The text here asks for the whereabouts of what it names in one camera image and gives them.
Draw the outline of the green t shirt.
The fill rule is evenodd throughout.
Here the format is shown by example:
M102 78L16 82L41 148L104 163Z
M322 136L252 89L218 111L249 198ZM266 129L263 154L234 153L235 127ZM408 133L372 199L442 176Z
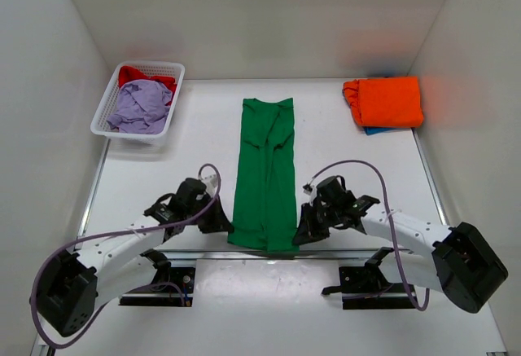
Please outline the green t shirt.
M294 100L243 101L232 245L297 252Z

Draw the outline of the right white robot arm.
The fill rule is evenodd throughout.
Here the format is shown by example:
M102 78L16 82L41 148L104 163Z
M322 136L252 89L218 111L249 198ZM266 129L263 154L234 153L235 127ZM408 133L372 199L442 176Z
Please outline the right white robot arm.
M375 197L356 197L339 175L303 189L309 201L301 206L294 245L325 240L332 229L391 242L361 266L341 268L340 284L323 288L324 296L341 292L348 299L370 299L420 287L441 292L459 309L475 314L508 277L499 256L470 223L445 226L386 209Z

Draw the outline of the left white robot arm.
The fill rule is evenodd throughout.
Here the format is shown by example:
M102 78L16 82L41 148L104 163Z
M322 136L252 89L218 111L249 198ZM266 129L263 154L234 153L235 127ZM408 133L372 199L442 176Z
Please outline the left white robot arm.
M45 320L62 337L87 327L111 300L137 288L161 289L170 263L159 246L197 226L203 234L233 232L221 206L221 178L187 178L122 231L92 235L94 245L68 244L42 264L29 298L35 324Z

